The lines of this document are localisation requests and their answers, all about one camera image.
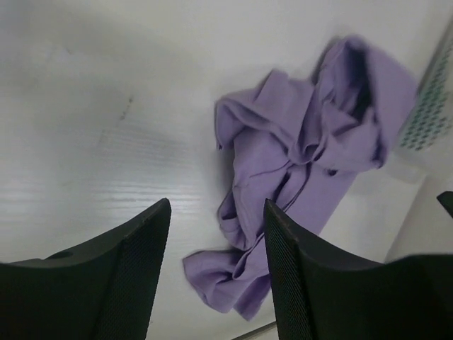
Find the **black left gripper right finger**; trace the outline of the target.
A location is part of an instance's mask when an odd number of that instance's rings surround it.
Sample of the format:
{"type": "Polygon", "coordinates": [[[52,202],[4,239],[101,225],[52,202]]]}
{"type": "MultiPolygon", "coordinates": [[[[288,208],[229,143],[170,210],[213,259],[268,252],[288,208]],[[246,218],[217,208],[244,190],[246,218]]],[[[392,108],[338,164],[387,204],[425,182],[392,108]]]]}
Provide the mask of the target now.
{"type": "Polygon", "coordinates": [[[452,256],[378,263],[267,201],[265,247],[281,339],[451,339],[452,256]]]}

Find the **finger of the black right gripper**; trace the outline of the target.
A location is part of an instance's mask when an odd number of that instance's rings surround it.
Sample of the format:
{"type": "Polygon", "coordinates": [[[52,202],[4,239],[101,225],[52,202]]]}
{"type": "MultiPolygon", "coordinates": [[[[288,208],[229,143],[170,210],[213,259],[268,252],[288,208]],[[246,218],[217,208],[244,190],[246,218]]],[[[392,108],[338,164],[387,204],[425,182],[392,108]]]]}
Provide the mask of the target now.
{"type": "Polygon", "coordinates": [[[437,196],[437,201],[440,205],[445,209],[445,211],[449,214],[449,216],[453,216],[453,192],[452,191],[445,191],[437,196]]]}

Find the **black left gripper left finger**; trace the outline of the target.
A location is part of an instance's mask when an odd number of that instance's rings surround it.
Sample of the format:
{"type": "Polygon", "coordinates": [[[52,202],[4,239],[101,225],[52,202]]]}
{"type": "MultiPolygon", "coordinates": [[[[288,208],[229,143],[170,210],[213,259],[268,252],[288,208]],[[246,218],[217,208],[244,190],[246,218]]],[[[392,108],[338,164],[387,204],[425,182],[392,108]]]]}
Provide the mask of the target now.
{"type": "Polygon", "coordinates": [[[145,339],[171,221],[161,199],[46,259],[1,265],[2,339],[145,339]]]}

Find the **purple t-shirt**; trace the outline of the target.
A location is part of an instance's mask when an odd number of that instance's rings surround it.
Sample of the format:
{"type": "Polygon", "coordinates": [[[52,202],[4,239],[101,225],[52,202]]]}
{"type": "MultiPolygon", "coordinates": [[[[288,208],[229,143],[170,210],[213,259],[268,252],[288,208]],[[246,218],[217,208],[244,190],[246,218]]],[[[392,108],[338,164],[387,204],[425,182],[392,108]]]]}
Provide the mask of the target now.
{"type": "Polygon", "coordinates": [[[265,202],[319,234],[356,176],[385,165],[416,94],[405,67],[348,36],[331,45],[313,78],[274,69],[256,87],[221,97],[217,146],[234,154],[231,189],[218,209],[229,248],[183,259],[201,300],[253,319],[270,291],[265,202]]]}

